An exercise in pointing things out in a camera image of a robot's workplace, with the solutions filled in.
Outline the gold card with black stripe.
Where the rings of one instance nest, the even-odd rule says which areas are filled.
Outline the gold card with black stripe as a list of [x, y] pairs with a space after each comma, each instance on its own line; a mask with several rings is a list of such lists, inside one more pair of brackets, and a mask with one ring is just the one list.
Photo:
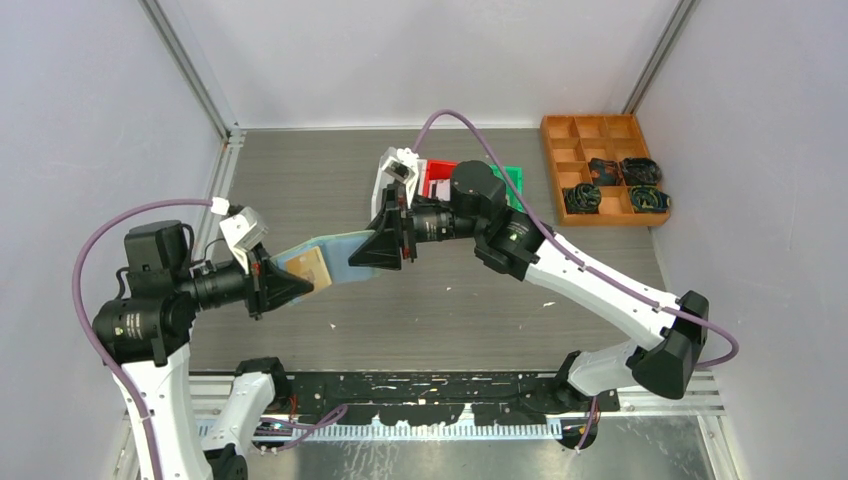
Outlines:
[[330, 287], [333, 283], [319, 246], [306, 249], [283, 262], [285, 269], [313, 285], [313, 293]]

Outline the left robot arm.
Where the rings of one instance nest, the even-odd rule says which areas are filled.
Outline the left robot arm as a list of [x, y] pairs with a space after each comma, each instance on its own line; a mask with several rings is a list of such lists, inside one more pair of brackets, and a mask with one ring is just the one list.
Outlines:
[[292, 388], [281, 361], [242, 361], [213, 429], [200, 435], [189, 385], [189, 342], [198, 313], [244, 302], [258, 319], [312, 292], [278, 268], [261, 245], [238, 261], [190, 265], [190, 226], [160, 221], [124, 238], [128, 265], [120, 297], [105, 303], [93, 330], [135, 390], [123, 393], [134, 423], [143, 479], [245, 479], [246, 451], [264, 411], [285, 409]]

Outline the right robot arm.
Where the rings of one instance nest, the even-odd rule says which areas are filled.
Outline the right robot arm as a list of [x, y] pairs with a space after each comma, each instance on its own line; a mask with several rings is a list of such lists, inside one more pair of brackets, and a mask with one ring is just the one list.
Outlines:
[[371, 234], [349, 265], [398, 270], [416, 258], [420, 243], [471, 238], [475, 256], [494, 272], [567, 297], [628, 336], [566, 357], [551, 385], [562, 407], [577, 411], [602, 392], [631, 386], [666, 399], [684, 396], [707, 337], [705, 297], [661, 292], [578, 253], [550, 226], [508, 206], [504, 180], [481, 161], [456, 166], [449, 187], [441, 201], [415, 199], [400, 182], [387, 186]]

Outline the white plastic bin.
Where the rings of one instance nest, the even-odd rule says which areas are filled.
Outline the white plastic bin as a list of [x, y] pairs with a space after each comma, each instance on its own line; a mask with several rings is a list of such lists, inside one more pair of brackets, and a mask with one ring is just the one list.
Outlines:
[[[399, 181], [406, 190], [407, 199], [412, 202], [418, 194], [419, 184], [423, 179], [427, 161], [410, 148], [389, 147], [381, 156], [378, 163], [376, 178], [371, 195], [370, 219], [373, 220], [382, 208], [382, 192], [395, 181]], [[408, 172], [398, 177], [390, 172], [392, 166], [403, 166]]]

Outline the red plastic bin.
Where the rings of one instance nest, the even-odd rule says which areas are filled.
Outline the red plastic bin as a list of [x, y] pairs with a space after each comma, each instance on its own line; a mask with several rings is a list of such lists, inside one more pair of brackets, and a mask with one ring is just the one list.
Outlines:
[[423, 169], [421, 170], [417, 193], [423, 197], [430, 197], [430, 183], [440, 180], [449, 180], [451, 178], [452, 171], [457, 165], [458, 162], [454, 161], [427, 159]]

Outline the green plastic bin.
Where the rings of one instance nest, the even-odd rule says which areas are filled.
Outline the green plastic bin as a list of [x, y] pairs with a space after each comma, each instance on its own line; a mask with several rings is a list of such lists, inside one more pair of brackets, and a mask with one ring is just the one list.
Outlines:
[[[498, 169], [498, 167], [496, 165], [492, 164], [491, 169], [492, 169], [492, 171], [493, 171], [493, 173], [496, 177], [500, 178], [501, 180], [504, 181], [504, 183], [506, 183], [506, 180], [504, 179], [504, 175], [502, 174], [502, 172]], [[523, 171], [522, 171], [522, 169], [520, 167], [516, 167], [516, 166], [505, 166], [504, 171], [506, 172], [506, 174], [510, 178], [510, 181], [516, 187], [517, 191], [519, 193], [523, 193]], [[525, 211], [523, 204], [517, 198], [517, 196], [515, 195], [515, 192], [509, 187], [509, 185], [506, 185], [506, 187], [505, 187], [505, 195], [506, 195], [507, 205], [509, 207], [516, 209], [517, 211], [520, 211], [520, 212]]]

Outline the rolled dark sock lower left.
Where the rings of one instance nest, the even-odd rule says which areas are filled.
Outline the rolled dark sock lower left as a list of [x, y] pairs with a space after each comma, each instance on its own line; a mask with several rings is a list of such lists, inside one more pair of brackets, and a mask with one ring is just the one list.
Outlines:
[[598, 214], [602, 202], [601, 190], [592, 183], [578, 183], [562, 191], [567, 214]]

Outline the rolled dark sock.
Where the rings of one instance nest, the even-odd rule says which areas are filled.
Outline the rolled dark sock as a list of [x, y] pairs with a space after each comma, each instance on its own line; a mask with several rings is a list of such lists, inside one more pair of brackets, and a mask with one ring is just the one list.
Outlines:
[[598, 214], [602, 202], [601, 190], [592, 183], [578, 183], [562, 191], [567, 214]]
[[597, 187], [622, 186], [623, 175], [616, 161], [593, 157], [588, 162], [591, 182]]
[[667, 213], [671, 206], [671, 197], [654, 185], [631, 186], [628, 194], [637, 214]]
[[663, 179], [660, 166], [651, 158], [628, 157], [620, 162], [624, 183], [628, 186], [657, 186]]

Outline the orange wooden compartment tray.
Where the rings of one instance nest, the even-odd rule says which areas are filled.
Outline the orange wooden compartment tray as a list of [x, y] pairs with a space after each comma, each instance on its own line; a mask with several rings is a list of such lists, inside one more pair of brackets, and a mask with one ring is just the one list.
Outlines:
[[658, 227], [671, 213], [632, 114], [546, 115], [539, 132], [559, 225]]

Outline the rolled dark sock upper left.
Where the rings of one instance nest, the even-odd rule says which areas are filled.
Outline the rolled dark sock upper left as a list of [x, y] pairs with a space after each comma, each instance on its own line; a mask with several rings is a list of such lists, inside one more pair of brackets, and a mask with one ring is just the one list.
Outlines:
[[616, 161], [593, 157], [588, 162], [591, 182], [597, 187], [622, 186], [623, 175]]

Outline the rolled dark sock upper right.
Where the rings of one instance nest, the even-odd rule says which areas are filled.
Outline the rolled dark sock upper right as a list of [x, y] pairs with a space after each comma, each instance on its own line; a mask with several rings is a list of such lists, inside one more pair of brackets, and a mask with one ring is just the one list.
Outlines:
[[628, 157], [620, 162], [624, 183], [628, 186], [657, 186], [663, 179], [660, 166], [651, 158]]

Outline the rolled dark sock lower right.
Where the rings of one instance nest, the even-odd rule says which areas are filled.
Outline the rolled dark sock lower right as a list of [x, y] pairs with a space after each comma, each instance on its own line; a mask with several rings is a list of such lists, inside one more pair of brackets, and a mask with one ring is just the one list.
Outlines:
[[667, 213], [671, 206], [671, 197], [654, 185], [631, 186], [628, 194], [637, 214]]

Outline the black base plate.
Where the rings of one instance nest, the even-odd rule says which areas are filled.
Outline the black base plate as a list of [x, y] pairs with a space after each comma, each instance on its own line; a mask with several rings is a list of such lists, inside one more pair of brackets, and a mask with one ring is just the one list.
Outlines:
[[465, 410], [475, 426], [536, 425], [547, 417], [589, 411], [562, 396], [553, 373], [489, 372], [296, 372], [265, 416], [315, 424], [340, 405], [339, 425], [448, 426]]

